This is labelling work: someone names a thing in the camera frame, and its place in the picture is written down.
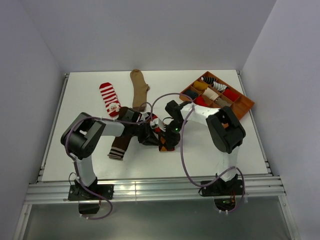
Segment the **argyle patterned sock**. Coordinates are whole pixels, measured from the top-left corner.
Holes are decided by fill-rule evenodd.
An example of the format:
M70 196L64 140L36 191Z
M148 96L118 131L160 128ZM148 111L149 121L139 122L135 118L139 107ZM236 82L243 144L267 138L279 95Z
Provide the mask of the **argyle patterned sock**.
M155 119L155 118L158 118L158 116L153 114L152 119ZM158 150L160 152L172 152L175 150L174 146L168 147L167 142L164 138L164 133L165 133L164 131L160 131L160 132L153 131L153 132L156 134L156 136L158 138Z

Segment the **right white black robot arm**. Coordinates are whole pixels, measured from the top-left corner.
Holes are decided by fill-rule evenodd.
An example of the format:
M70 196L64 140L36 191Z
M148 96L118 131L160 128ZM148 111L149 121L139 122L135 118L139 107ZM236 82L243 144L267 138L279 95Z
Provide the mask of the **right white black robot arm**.
M177 104L174 100L167 103L165 110L173 118L165 127L165 133L180 137L182 167L189 181L200 188L216 185L220 194L229 194L238 180L238 173L241 172L237 167L238 152L246 136L246 131L233 110L229 106L210 108L190 101ZM215 148L222 154L216 177L209 183L197 184L187 171L183 153L183 137L187 122L206 126Z

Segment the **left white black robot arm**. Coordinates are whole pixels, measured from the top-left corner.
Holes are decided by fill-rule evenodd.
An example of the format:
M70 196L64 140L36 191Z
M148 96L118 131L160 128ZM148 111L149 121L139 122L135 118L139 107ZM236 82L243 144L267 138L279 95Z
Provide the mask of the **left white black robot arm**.
M133 137L137 137L142 145L158 145L160 131L150 126L151 120L156 118L156 115L149 112L143 114L128 107L121 107L115 120L98 119L85 112L78 115L63 133L60 142L72 158L76 174L75 186L79 188L82 197L91 200L100 191L91 157L100 138L114 137L108 157L122 160Z

